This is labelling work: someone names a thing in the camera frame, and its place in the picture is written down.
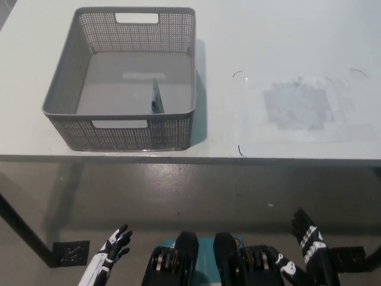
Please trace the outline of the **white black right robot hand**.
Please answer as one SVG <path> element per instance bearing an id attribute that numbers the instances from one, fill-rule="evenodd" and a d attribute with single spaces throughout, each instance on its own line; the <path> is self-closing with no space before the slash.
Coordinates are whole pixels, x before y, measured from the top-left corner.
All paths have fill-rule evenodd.
<path id="1" fill-rule="evenodd" d="M 329 248 L 312 218 L 304 209 L 298 208 L 291 224 L 292 235 L 302 251 L 305 269 L 272 247 L 270 253 L 280 274 L 292 285 L 339 285 Z"/>

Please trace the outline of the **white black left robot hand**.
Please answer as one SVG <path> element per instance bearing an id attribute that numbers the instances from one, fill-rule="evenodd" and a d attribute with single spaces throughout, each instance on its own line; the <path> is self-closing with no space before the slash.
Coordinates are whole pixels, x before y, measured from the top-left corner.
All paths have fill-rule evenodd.
<path id="1" fill-rule="evenodd" d="M 130 251 L 133 231 L 127 223 L 119 227 L 93 256 L 78 286 L 104 286 L 118 260 Z"/>

